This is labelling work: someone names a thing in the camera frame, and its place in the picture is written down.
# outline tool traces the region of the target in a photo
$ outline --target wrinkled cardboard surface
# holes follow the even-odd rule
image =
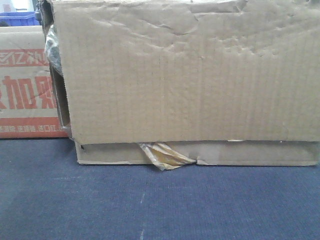
[[[52,1],[74,139],[320,141],[319,5],[245,2]]]

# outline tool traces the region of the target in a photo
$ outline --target damaged cardboard box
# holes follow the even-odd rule
[[[279,141],[320,141],[315,1],[45,0],[42,11],[45,32],[53,23],[57,29],[63,77],[53,71],[53,84],[63,91],[61,119],[71,123],[80,163],[131,163],[126,154],[108,160],[112,146],[129,151],[126,143],[154,150],[153,143],[174,142],[168,149],[179,152],[180,144],[190,147],[185,141],[203,151],[211,148],[202,144],[271,151],[284,146]],[[245,142],[215,142],[230,140]],[[316,154],[245,161],[234,152],[219,161],[184,153],[213,165],[318,161]]]
[[[67,137],[41,26],[0,27],[0,138]]]

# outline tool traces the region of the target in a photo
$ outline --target blue carpet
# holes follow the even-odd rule
[[[81,166],[0,140],[0,240],[320,240],[320,167]]]

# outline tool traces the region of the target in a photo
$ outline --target brown cardboard box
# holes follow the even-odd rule
[[[320,141],[319,4],[50,0],[43,9],[45,29],[53,19],[57,28],[58,105],[69,107],[78,154],[112,143]]]
[[[0,27],[0,138],[67,137],[41,26]]]

